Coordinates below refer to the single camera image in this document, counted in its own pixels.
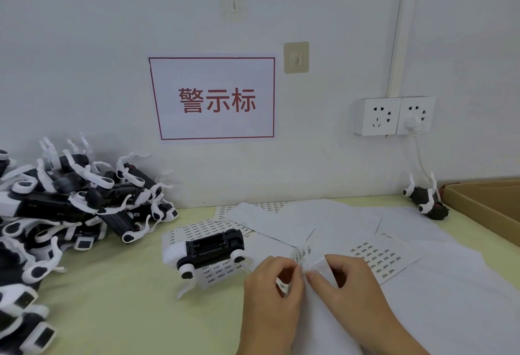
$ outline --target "white wall socket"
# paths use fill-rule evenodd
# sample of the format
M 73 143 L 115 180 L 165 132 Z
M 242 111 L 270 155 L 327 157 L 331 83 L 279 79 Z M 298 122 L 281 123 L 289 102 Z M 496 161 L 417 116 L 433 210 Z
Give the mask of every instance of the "white wall socket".
M 359 99 L 354 133 L 361 136 L 395 135 L 400 103 L 400 97 Z
M 405 122 L 414 124 L 417 132 L 429 132 L 432 128 L 433 111 L 435 109 L 434 96 L 417 96 L 401 98 L 399 109 L 399 121 L 397 123 L 398 135 L 409 135 L 411 132 L 405 126 Z

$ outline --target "brown cardboard box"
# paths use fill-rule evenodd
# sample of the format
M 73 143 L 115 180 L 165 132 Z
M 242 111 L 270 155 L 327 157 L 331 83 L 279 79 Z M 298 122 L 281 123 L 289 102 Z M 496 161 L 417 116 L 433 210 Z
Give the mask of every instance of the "brown cardboard box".
M 447 184 L 443 203 L 520 247 L 520 179 Z

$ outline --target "table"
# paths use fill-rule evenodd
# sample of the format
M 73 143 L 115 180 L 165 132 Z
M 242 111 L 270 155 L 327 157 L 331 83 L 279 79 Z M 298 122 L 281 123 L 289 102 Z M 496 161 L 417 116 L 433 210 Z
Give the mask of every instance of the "table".
M 337 199 L 352 206 L 410 206 L 403 196 Z M 61 266 L 42 283 L 40 301 L 49 306 L 49 323 L 58 336 L 51 355 L 234 354 L 242 318 L 239 273 L 205 291 L 195 289 L 181 301 L 184 286 L 163 265 L 160 237 L 174 227 L 211 218 L 215 207 L 179 209 L 179 218 L 159 224 L 154 233 L 130 245 L 114 234 L 88 252 L 65 252 Z M 520 248 L 451 209 L 436 222 L 461 245 L 480 251 L 488 266 L 520 289 Z

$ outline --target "red border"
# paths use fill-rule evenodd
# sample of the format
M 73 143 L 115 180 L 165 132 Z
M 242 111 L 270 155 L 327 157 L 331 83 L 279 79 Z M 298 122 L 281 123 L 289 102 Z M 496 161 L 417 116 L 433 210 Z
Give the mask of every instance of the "red border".
M 227 138 L 181 138 L 163 139 L 161 120 L 159 118 L 159 107 L 157 106 L 157 96 L 155 95 L 155 85 L 153 84 L 152 59 L 272 59 L 272 136 L 239 136 Z M 276 58 L 273 56 L 150 56 L 148 57 L 150 66 L 150 76 L 152 78 L 153 100 L 155 101 L 155 112 L 159 123 L 159 134 L 161 140 L 210 140 L 210 139 L 271 139 L 275 137 L 275 85 L 276 85 Z

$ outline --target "pile of robot dogs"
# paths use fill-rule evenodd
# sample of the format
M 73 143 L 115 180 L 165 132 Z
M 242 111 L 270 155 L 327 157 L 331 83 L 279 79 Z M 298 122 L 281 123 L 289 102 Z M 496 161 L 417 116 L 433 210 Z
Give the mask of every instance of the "pile of robot dogs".
M 0 149 L 0 355 L 41 353 L 54 339 L 49 309 L 34 302 L 44 277 L 65 272 L 66 248 L 91 249 L 107 227 L 129 244 L 178 215 L 164 199 L 165 174 L 152 180 L 137 168 L 146 156 L 131 153 L 114 168 L 80 135 L 84 148 L 67 140 L 63 154 L 43 138 L 36 167 L 17 167 Z

